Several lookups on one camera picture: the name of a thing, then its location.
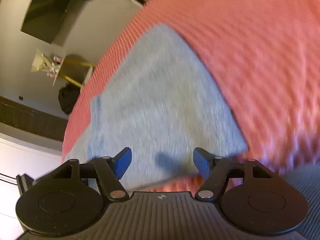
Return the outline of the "wrapped flower bouquet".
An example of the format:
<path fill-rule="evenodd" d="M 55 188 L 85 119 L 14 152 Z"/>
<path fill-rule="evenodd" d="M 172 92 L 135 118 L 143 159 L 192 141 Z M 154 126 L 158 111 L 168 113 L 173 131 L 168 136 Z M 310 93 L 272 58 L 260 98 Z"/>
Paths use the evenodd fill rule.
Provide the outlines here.
<path fill-rule="evenodd" d="M 31 65 L 31 72 L 45 72 L 48 77 L 56 78 L 60 71 L 63 58 L 54 55 L 48 57 L 40 50 L 36 50 L 35 57 Z"/>

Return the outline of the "grey sweatpants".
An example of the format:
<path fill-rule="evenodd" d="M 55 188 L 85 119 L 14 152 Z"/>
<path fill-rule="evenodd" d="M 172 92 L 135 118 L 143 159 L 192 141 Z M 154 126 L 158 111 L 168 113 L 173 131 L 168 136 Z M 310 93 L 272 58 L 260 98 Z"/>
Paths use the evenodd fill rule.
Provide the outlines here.
<path fill-rule="evenodd" d="M 85 163 L 129 147 L 129 190 L 195 174 L 193 150 L 231 157 L 248 149 L 212 75 L 167 25 L 149 29 L 104 91 L 89 100 L 91 122 L 67 154 Z"/>

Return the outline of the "yellow-legged side table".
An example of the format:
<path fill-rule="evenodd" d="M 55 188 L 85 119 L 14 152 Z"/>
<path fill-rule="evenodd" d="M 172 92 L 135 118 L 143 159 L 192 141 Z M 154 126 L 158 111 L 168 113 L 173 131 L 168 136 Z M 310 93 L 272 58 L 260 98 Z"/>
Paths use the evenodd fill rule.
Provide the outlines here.
<path fill-rule="evenodd" d="M 96 64 L 87 62 L 87 60 L 78 54 L 66 55 L 61 63 L 57 73 L 54 75 L 53 86 L 58 79 L 63 79 L 76 87 L 83 88 L 94 72 Z"/>

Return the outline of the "black wall television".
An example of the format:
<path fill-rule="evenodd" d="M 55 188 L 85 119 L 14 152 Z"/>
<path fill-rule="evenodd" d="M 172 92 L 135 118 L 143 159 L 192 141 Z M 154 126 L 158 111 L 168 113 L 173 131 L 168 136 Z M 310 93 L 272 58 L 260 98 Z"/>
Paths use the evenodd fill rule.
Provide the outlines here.
<path fill-rule="evenodd" d="M 21 32 L 48 44 L 63 45 L 90 0 L 31 0 Z"/>

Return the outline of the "black bag on floor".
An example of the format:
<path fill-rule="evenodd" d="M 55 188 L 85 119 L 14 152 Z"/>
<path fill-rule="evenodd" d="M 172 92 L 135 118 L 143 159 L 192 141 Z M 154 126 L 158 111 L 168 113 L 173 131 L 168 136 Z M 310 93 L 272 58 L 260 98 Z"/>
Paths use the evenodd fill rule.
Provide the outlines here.
<path fill-rule="evenodd" d="M 79 95 L 80 88 L 71 83 L 68 83 L 59 90 L 58 101 L 63 113 L 67 115 L 71 114 Z"/>

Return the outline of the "dark wooden door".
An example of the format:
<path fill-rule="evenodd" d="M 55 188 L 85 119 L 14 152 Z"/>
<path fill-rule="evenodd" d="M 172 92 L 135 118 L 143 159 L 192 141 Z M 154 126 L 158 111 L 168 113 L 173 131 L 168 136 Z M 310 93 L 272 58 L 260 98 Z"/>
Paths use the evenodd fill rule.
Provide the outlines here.
<path fill-rule="evenodd" d="M 1 123 L 39 135 L 63 141 L 67 120 L 38 111 L 1 96 Z"/>

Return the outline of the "red ribbed bedspread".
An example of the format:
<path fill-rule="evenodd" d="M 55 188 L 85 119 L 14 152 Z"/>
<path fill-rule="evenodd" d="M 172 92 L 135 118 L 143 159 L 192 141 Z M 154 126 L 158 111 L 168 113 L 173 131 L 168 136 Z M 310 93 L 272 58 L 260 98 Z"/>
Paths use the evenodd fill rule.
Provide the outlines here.
<path fill-rule="evenodd" d="M 100 95 L 129 51 L 164 24 L 202 61 L 255 158 L 299 182 L 319 176 L 319 0 L 149 0 L 108 48 L 69 117 L 63 160 L 91 122 L 89 100 Z M 195 191 L 196 173 L 167 189 Z"/>

